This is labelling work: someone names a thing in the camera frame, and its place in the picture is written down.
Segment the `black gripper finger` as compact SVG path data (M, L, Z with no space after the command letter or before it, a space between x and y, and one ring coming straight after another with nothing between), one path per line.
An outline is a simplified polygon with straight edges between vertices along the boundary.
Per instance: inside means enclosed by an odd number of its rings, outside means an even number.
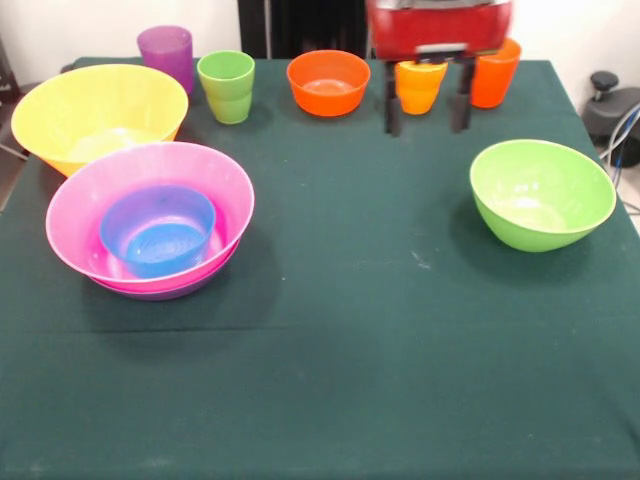
M396 92L396 62L384 62L384 128L387 134L399 136L401 132L401 105Z
M461 61L462 71L455 94L451 97L451 122L453 133L460 133L470 126L471 91L476 70L476 60L470 57Z

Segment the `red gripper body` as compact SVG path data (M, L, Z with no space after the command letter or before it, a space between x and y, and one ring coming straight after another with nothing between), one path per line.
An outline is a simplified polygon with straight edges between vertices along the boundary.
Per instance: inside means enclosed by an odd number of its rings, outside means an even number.
M511 1L369 1L378 59L388 62L477 57L499 50L511 23Z

